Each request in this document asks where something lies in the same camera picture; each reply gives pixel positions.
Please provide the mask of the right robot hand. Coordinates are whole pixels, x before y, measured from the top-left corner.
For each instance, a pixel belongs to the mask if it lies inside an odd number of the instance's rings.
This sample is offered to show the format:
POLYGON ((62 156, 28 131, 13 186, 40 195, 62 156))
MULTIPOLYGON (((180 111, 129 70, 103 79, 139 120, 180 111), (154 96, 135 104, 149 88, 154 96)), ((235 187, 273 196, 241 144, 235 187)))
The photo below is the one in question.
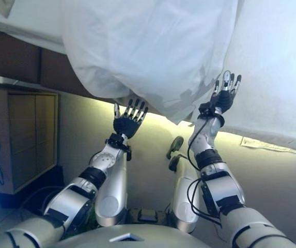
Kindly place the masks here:
POLYGON ((211 96, 212 105, 221 110, 222 113, 228 111, 235 99, 242 75, 235 76, 229 70, 225 71, 222 79, 215 82, 211 96))

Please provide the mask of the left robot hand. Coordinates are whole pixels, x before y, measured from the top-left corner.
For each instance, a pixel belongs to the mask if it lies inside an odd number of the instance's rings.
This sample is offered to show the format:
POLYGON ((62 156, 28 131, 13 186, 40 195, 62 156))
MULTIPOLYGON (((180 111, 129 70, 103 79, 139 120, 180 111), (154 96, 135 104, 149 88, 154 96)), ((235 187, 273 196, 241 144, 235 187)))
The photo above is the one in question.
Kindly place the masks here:
POLYGON ((148 107, 145 101, 136 99, 130 99, 125 111, 121 114, 118 103, 114 104, 114 121, 113 127, 117 134, 125 135, 127 138, 131 138, 137 132, 141 126, 146 114, 148 107))

